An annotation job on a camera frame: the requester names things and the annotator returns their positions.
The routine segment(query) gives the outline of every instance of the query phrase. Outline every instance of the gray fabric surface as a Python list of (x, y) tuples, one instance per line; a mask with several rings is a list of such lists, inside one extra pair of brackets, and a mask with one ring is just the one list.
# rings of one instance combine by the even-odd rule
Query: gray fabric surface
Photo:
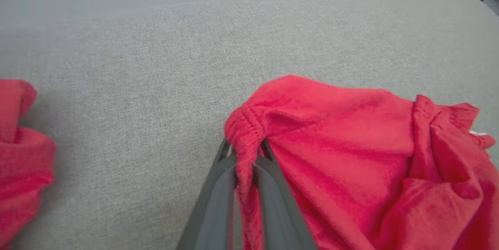
[(498, 62), (478, 0), (214, 0), (2, 30), (1, 77), (39, 92), (23, 124), (58, 144), (14, 249), (173, 249), (224, 121), (285, 74), (469, 102), (499, 138)]

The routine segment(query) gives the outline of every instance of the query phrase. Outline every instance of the textured gray fabric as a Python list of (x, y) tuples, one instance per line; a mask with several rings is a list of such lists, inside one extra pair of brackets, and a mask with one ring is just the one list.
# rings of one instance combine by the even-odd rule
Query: textured gray fabric
[(0, 31), (1, 76), (39, 92), (23, 124), (58, 144), (14, 248), (173, 249), (224, 121), (285, 74), (469, 102), (499, 138), (497, 62), (478, 0), (214, 0)]

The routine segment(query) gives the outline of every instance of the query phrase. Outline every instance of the red cloth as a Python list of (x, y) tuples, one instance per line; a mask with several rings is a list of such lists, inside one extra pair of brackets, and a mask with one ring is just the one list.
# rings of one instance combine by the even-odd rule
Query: red cloth
[(0, 249), (38, 211), (40, 191), (53, 181), (55, 143), (18, 127), (36, 97), (25, 81), (0, 80)]
[(245, 250), (262, 249), (253, 162), (267, 138), (319, 249), (499, 249), (490, 136), (478, 108), (285, 76), (225, 125), (237, 151)]

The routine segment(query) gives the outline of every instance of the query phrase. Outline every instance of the red garment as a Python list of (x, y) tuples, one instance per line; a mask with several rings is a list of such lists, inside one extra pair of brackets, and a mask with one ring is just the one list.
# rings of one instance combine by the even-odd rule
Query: red garment
[(26, 115), (36, 97), (25, 81), (0, 80), (0, 249), (38, 211), (40, 191), (53, 181), (55, 143), (25, 127)]
[(478, 113), (297, 76), (264, 84), (225, 125), (244, 249), (262, 249), (251, 179), (264, 138), (319, 249), (499, 249), (495, 141), (469, 133)]

